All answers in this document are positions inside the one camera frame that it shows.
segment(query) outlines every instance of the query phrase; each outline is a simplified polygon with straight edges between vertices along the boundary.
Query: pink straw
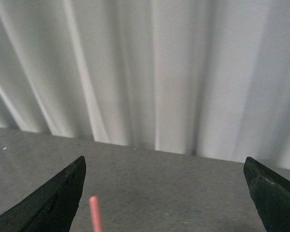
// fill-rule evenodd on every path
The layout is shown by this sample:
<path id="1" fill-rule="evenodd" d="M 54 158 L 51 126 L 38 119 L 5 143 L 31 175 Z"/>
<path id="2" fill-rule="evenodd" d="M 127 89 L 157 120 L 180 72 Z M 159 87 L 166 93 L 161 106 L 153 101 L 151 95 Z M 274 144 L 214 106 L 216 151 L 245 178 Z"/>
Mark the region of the pink straw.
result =
<path id="1" fill-rule="evenodd" d="M 99 200 L 97 196 L 93 196 L 89 199 L 89 206 L 91 211 L 91 219 L 94 232 L 103 232 L 99 208 Z"/>

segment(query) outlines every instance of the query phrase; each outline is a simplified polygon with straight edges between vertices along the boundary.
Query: pink object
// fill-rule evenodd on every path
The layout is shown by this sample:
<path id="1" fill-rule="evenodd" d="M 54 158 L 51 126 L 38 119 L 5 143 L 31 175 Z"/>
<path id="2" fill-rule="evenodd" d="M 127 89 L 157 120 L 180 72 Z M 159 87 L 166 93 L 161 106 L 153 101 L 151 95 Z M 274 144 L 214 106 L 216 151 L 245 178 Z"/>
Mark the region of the pink object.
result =
<path id="1" fill-rule="evenodd" d="M 91 211 L 91 219 L 94 232 L 103 232 L 99 208 L 99 200 L 97 196 L 93 196 L 89 199 L 89 206 Z"/>

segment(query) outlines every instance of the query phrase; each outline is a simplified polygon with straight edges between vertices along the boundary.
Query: gray table surface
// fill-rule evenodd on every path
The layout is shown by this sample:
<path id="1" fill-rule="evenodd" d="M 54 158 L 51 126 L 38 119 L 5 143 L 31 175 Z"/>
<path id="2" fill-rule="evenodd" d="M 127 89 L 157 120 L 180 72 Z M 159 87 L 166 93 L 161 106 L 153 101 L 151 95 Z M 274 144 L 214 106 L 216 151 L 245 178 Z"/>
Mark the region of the gray table surface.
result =
<path id="1" fill-rule="evenodd" d="M 80 155 L 87 174 L 72 232 L 93 231 L 92 195 L 105 232 L 265 231 L 242 163 L 9 129 L 0 129 L 0 214 Z"/>

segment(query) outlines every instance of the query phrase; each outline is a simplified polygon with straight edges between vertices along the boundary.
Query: white fabric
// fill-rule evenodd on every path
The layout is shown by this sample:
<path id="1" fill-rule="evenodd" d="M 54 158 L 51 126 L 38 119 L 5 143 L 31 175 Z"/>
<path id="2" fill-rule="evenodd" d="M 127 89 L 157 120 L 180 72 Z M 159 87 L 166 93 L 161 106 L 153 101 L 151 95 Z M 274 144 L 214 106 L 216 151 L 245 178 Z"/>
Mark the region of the white fabric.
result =
<path id="1" fill-rule="evenodd" d="M 0 0 L 0 127 L 290 168 L 290 0 Z"/>

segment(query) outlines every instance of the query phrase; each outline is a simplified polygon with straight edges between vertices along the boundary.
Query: white curtain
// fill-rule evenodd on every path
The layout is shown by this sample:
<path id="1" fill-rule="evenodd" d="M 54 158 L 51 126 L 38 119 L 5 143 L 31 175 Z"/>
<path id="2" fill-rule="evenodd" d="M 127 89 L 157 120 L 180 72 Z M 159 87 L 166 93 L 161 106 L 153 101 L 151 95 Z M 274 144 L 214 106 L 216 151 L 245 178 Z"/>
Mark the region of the white curtain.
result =
<path id="1" fill-rule="evenodd" d="M 290 0 L 0 0 L 0 127 L 290 169 Z"/>

